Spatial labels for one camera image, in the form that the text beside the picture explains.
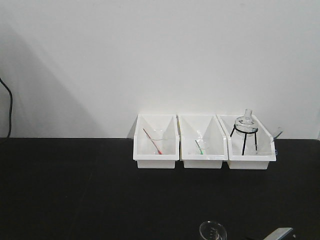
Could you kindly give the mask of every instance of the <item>black cable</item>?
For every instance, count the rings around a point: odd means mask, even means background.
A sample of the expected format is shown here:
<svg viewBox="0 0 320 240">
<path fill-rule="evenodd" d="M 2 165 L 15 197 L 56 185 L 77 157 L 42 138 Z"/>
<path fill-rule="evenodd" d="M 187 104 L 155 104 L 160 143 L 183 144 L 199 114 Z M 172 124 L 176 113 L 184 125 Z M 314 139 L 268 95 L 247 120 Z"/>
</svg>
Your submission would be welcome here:
<svg viewBox="0 0 320 240">
<path fill-rule="evenodd" d="M 9 132 L 6 136 L 6 139 L 4 140 L 4 142 L 6 140 L 8 140 L 8 138 L 10 138 L 10 135 L 11 135 L 11 128 L 12 128 L 12 119 L 11 119 L 11 115 L 12 115 L 12 105 L 13 105 L 13 97 L 12 97 L 12 93 L 9 89 L 9 87 L 4 83 L 4 81 L 2 81 L 2 79 L 0 78 L 0 83 L 2 83 L 2 85 L 5 87 L 5 89 L 7 89 L 7 91 L 9 92 L 9 95 L 10 95 L 10 108 L 9 108 Z"/>
</svg>

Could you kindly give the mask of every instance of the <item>white wall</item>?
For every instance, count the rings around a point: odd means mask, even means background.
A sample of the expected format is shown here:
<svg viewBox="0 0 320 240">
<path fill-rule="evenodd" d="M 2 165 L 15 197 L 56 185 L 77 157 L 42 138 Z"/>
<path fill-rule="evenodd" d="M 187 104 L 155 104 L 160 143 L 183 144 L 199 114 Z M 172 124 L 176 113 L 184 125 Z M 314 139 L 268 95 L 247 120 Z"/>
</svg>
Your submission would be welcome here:
<svg viewBox="0 0 320 240">
<path fill-rule="evenodd" d="M 125 138 L 145 113 L 320 131 L 320 1 L 0 0 L 13 137 Z M 0 131 L 9 97 L 0 89 Z"/>
</svg>

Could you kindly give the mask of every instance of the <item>metal tool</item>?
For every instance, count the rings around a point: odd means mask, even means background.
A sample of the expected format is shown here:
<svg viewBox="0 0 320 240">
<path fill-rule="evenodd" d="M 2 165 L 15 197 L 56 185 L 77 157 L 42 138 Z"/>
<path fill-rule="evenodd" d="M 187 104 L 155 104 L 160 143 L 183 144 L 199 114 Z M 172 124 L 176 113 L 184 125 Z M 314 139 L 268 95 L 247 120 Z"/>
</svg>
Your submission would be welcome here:
<svg viewBox="0 0 320 240">
<path fill-rule="evenodd" d="M 297 240 L 297 236 L 292 227 L 280 227 L 270 233 L 263 240 Z"/>
</svg>

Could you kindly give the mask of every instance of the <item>white plastic bin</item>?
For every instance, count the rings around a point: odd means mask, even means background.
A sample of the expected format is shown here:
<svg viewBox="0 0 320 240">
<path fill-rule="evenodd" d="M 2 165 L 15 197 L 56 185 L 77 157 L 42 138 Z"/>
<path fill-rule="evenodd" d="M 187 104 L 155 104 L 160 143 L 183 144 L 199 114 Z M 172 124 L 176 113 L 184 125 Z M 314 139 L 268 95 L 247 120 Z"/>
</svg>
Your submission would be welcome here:
<svg viewBox="0 0 320 240">
<path fill-rule="evenodd" d="M 139 114 L 133 159 L 139 169 L 174 169 L 179 160 L 179 140 L 175 114 Z"/>
<path fill-rule="evenodd" d="M 216 115 L 178 115 L 185 168 L 220 169 L 228 160 L 227 137 Z"/>
<path fill-rule="evenodd" d="M 252 115 L 252 118 L 258 123 L 258 132 L 256 133 L 257 151 L 254 134 L 248 134 L 244 155 L 242 155 L 244 136 L 241 136 L 235 130 L 230 137 L 235 120 L 240 115 L 217 115 L 217 117 L 227 137 L 229 155 L 227 163 L 230 169 L 265 170 L 268 168 L 269 162 L 276 161 L 273 137 L 256 116 Z"/>
</svg>

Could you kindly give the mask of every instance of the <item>black tripod stand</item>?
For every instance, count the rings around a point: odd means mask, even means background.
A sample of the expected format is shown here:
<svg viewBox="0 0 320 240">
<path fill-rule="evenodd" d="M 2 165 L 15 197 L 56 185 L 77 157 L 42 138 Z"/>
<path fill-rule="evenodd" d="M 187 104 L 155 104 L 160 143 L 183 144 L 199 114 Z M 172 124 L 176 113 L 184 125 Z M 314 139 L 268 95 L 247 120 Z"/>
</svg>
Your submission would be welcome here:
<svg viewBox="0 0 320 240">
<path fill-rule="evenodd" d="M 233 125 L 233 129 L 232 132 L 230 134 L 230 137 L 232 137 L 232 134 L 234 133 L 234 131 L 238 131 L 239 133 L 244 134 L 244 141 L 243 141 L 243 147 L 242 147 L 242 155 L 245 154 L 245 148 L 246 148 L 246 141 L 247 141 L 247 134 L 254 134 L 254 144 L 255 144 L 255 150 L 258 150 L 258 146 L 257 146 L 257 132 L 258 132 L 258 128 L 255 131 L 252 132 L 246 132 L 246 131 L 241 131 L 239 129 L 237 129 L 236 125 Z"/>
</svg>

